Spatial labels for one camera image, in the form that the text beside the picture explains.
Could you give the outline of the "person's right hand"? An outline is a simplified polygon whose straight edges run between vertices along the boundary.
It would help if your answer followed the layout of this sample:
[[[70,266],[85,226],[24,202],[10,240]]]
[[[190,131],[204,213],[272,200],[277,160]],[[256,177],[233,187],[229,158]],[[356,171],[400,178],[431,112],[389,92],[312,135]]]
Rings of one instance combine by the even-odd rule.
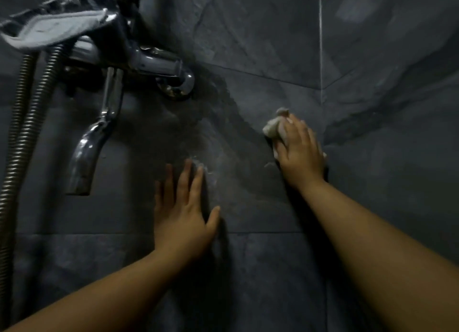
[[[276,139],[273,147],[286,182],[300,193],[324,182],[325,155],[315,132],[294,114],[282,118],[286,139]]]

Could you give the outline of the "person's left hand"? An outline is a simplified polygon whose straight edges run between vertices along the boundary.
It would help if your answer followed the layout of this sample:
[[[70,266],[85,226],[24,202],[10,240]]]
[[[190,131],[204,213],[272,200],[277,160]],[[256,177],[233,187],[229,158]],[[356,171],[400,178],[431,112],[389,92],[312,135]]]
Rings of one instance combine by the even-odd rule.
[[[215,237],[206,233],[206,222],[202,213],[202,187],[204,169],[199,166],[190,176],[190,195],[187,205],[176,207],[176,188],[171,164],[165,167],[162,213],[153,213],[154,248],[166,254],[173,262],[186,265],[200,257]]]

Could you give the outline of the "white cleaning cloth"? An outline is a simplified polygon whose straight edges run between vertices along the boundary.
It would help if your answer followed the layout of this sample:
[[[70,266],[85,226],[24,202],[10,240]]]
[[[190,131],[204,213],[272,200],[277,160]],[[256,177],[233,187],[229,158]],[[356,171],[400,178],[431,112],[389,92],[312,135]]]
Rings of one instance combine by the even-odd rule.
[[[281,116],[289,116],[291,115],[289,109],[287,108],[280,108],[277,110],[277,113],[273,119],[270,119],[267,124],[262,129],[263,134],[272,141],[273,146],[273,155],[274,158],[279,162],[281,165],[285,165],[287,162],[290,161],[299,161],[300,158],[306,158],[307,161],[320,161],[322,163],[326,162],[327,155],[323,152],[321,154],[276,154],[276,140],[279,138],[278,135],[278,123],[279,118]]]

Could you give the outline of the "person's right forearm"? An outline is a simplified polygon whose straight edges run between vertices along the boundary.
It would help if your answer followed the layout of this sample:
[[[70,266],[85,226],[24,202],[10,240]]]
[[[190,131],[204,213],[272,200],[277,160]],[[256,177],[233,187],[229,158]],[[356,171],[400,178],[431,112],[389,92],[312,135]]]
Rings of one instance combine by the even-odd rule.
[[[392,332],[459,332],[459,266],[320,179],[295,184]]]

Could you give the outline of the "person's left forearm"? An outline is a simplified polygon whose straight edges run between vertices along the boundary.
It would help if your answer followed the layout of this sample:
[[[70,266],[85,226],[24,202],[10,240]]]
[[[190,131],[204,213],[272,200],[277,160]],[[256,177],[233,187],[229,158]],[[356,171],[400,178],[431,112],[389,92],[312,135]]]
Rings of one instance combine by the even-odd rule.
[[[123,332],[158,304],[192,259],[188,254],[154,250],[5,332]]]

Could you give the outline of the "chrome faucet spout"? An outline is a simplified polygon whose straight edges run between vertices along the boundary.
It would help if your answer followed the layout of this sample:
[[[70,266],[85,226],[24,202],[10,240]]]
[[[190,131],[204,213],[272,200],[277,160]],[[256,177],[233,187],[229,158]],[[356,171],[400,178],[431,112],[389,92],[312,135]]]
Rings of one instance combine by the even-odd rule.
[[[100,114],[82,135],[73,152],[66,195],[90,195],[100,153],[118,121],[123,103],[124,77],[122,69],[107,69]]]

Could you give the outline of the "chrome shower mixer body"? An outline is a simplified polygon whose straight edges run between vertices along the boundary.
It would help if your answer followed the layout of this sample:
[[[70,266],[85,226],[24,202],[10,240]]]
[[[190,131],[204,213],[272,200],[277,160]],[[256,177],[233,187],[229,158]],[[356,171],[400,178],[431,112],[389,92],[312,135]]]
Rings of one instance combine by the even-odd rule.
[[[117,20],[78,37],[66,65],[71,70],[115,67],[154,78],[158,89],[171,99],[189,97],[195,75],[180,56],[149,42],[150,34],[140,14]]]

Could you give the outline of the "chrome hand shower head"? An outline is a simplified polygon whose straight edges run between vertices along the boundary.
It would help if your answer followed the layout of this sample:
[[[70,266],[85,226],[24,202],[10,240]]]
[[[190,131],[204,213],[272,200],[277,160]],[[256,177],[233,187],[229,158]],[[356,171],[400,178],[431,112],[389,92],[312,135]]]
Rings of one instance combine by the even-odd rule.
[[[0,22],[0,37],[20,51],[36,51],[113,23],[117,0],[49,0]]]

